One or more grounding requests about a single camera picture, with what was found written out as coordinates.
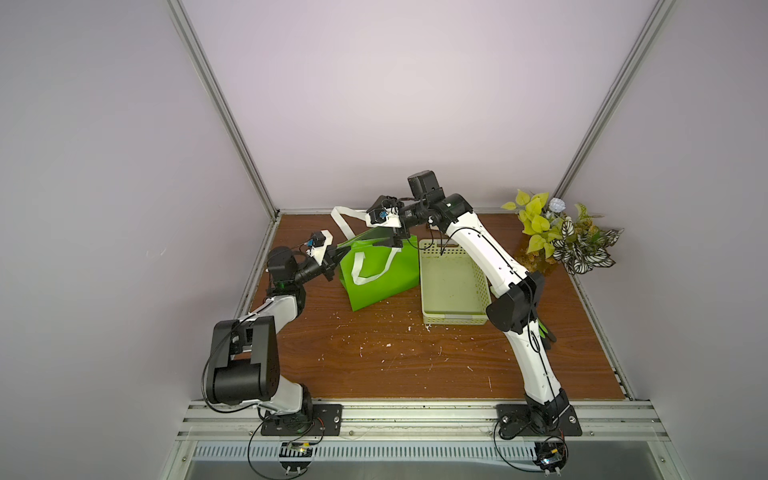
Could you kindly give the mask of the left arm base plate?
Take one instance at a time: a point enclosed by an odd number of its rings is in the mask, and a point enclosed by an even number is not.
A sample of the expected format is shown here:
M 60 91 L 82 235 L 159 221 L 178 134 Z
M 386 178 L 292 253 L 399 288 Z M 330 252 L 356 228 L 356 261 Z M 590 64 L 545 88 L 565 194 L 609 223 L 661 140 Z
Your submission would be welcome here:
M 310 412 L 277 415 L 265 419 L 262 436 L 302 437 L 338 436 L 343 419 L 343 406 L 338 403 L 313 404 Z

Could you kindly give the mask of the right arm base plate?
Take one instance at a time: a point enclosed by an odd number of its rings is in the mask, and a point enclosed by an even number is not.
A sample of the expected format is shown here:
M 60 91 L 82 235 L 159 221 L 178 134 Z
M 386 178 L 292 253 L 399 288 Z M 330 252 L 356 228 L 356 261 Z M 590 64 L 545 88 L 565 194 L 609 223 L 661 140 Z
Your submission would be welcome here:
M 531 407 L 523 404 L 502 403 L 496 405 L 500 437 L 512 440 L 520 436 L 566 436 L 583 435 L 574 407 Z

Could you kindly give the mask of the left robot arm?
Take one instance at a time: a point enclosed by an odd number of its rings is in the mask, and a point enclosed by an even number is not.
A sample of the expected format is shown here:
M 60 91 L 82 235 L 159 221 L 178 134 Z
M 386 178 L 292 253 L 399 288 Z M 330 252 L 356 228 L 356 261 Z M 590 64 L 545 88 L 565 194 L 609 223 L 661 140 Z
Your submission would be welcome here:
M 305 284 L 334 278 L 348 246 L 273 249 L 267 261 L 269 283 L 264 303 L 238 319 L 218 322 L 201 374 L 203 401 L 213 411 L 231 414 L 258 407 L 270 417 L 310 422 L 308 388 L 281 375 L 277 335 L 297 319 L 306 304 Z

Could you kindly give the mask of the green insulated delivery bag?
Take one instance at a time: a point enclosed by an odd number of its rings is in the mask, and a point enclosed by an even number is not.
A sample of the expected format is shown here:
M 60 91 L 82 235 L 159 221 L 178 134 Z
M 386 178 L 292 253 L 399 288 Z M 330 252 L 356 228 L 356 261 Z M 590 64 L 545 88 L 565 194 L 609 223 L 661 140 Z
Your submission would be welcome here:
M 349 252 L 340 262 L 340 282 L 353 311 L 362 310 L 420 283 L 418 239 L 392 246 L 394 230 L 374 227 L 364 210 L 336 206 L 331 217 L 346 237 Z

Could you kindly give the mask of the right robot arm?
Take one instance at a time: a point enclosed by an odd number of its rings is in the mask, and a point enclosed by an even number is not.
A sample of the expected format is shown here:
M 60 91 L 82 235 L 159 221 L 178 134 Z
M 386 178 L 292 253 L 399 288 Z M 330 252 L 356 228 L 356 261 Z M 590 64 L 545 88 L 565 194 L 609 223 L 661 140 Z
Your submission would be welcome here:
M 490 323 L 508 339 L 518 362 L 532 428 L 555 429 L 570 403 L 557 380 L 541 339 L 538 305 L 545 278 L 526 270 L 484 227 L 467 200 L 446 195 L 436 174 L 426 170 L 408 178 L 407 198 L 380 196 L 369 208 L 372 224 L 393 230 L 399 246 L 410 230 L 436 227 L 460 246 L 490 282 L 494 300 L 486 308 Z

